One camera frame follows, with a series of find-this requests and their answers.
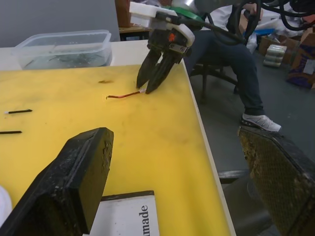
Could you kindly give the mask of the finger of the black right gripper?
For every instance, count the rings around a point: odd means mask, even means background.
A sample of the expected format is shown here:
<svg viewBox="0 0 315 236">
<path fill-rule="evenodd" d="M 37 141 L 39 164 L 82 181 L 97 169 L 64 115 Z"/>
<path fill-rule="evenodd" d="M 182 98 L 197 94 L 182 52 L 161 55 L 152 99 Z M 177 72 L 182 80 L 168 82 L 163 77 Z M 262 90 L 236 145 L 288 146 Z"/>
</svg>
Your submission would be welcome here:
<svg viewBox="0 0 315 236">
<path fill-rule="evenodd" d="M 146 94 L 155 91 L 167 78 L 174 64 L 182 60 L 182 56 L 173 53 L 164 53 L 160 63 L 154 66 L 146 88 Z"/>
<path fill-rule="evenodd" d="M 162 68 L 158 63 L 161 57 L 161 51 L 150 49 L 139 69 L 136 87 L 139 89 L 147 82 L 148 89 L 157 89 L 162 78 Z"/>
</svg>

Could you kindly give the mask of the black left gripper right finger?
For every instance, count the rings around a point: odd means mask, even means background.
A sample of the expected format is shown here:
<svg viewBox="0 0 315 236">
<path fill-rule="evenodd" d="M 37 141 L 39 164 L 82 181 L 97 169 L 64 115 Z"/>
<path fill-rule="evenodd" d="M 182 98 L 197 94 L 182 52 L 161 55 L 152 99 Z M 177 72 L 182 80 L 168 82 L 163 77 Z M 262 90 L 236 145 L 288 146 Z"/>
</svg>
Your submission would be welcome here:
<svg viewBox="0 0 315 236">
<path fill-rule="evenodd" d="M 241 126 L 250 177 L 283 236 L 315 234 L 315 164 L 279 133 Z"/>
</svg>

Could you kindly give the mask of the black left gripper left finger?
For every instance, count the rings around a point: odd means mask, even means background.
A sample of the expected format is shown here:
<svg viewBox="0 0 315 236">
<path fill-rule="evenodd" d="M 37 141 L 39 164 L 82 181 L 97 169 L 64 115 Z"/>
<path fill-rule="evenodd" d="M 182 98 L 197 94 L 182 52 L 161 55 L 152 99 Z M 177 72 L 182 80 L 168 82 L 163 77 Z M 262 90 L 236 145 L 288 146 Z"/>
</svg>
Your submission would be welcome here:
<svg viewBox="0 0 315 236">
<path fill-rule="evenodd" d="M 113 141 L 113 131 L 105 127 L 70 138 L 36 176 L 2 224 L 0 234 L 89 234 L 109 174 Z"/>
</svg>

